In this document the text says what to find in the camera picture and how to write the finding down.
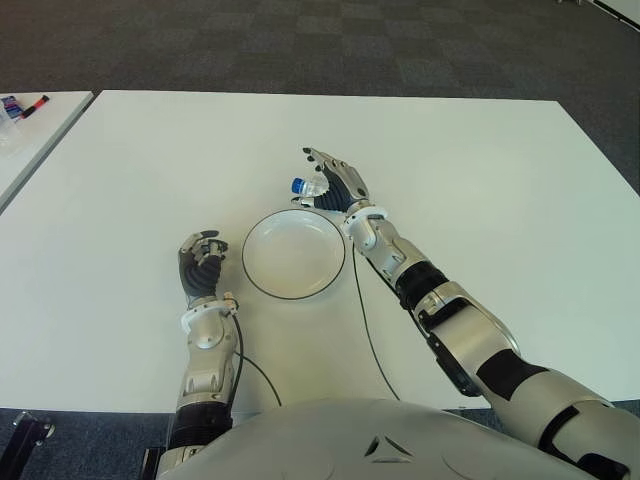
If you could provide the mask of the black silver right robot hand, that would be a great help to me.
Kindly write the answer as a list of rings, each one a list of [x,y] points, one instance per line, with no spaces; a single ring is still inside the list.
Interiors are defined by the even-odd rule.
[[[312,147],[303,147],[306,160],[314,165],[314,171],[324,178],[323,191],[304,192],[305,179],[294,179],[291,190],[292,203],[303,208],[346,213],[354,204],[369,200],[369,191],[358,171],[345,161]]]

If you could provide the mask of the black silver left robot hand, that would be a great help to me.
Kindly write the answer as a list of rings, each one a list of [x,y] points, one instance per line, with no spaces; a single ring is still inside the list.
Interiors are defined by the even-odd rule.
[[[178,272],[188,306],[216,296],[227,250],[228,243],[219,238],[218,230],[193,233],[180,246]]]

